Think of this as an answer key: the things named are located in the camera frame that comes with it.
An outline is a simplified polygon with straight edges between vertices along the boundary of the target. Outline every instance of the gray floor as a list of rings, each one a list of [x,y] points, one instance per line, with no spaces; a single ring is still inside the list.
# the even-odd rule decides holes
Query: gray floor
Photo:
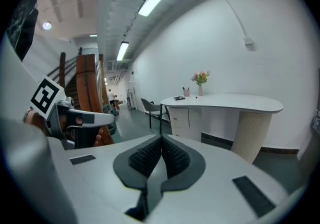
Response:
[[[115,143],[159,133],[159,120],[152,118],[152,129],[150,129],[149,117],[146,114],[135,109],[128,110],[125,107],[121,108],[119,113],[116,116],[117,131],[112,135]],[[171,127],[163,123],[162,132],[164,134],[172,134]],[[231,148],[230,146],[214,142],[212,139],[202,138],[202,142],[225,149]],[[261,152],[253,164],[279,181],[289,194],[303,184],[299,161],[296,155]]]

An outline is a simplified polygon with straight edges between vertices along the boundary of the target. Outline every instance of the person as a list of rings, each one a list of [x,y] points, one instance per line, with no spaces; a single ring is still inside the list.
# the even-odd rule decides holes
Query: person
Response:
[[[110,106],[116,105],[115,94],[111,91],[111,89],[109,89],[107,95],[108,95],[108,99],[109,99],[109,102],[110,102]]]
[[[59,116],[59,121],[60,121],[60,127],[61,130],[64,132],[67,129],[67,116],[65,114],[61,114]],[[23,122],[32,126],[36,126],[39,129],[41,129],[43,131],[43,133],[46,136],[50,136],[49,132],[46,129],[45,126],[45,119],[39,115],[37,112],[33,111],[32,109],[29,109],[23,118]],[[75,120],[77,125],[81,125],[82,124],[82,119],[81,118],[76,118]],[[104,131],[100,128],[96,137],[95,137],[95,142],[94,142],[94,146],[97,146],[99,141],[101,140],[102,136],[101,134]]]

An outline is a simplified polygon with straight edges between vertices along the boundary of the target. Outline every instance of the staircase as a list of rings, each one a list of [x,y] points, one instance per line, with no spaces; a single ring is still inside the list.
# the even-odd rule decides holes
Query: staircase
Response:
[[[78,97],[76,75],[72,77],[68,85],[65,87],[64,92],[67,97],[71,97],[74,100],[74,109],[81,110]]]

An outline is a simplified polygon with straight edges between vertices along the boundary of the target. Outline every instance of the black chair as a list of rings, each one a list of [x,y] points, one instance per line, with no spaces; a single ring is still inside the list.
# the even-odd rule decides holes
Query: black chair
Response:
[[[151,129],[151,115],[157,116],[160,120],[160,127],[162,122],[162,115],[167,114],[170,120],[169,112],[166,106],[156,105],[153,101],[149,102],[144,98],[141,98],[143,107],[146,111],[149,112],[149,124]]]

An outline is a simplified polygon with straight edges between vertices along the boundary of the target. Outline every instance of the wooden staircase railing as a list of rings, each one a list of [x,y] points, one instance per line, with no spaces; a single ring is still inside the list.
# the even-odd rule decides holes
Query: wooden staircase railing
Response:
[[[103,97],[106,90],[104,80],[103,56],[99,56],[96,67],[95,55],[81,55],[76,60],[76,87],[81,110],[103,113],[103,104],[108,103],[108,98]],[[102,139],[98,146],[113,144],[108,127],[105,125]]]

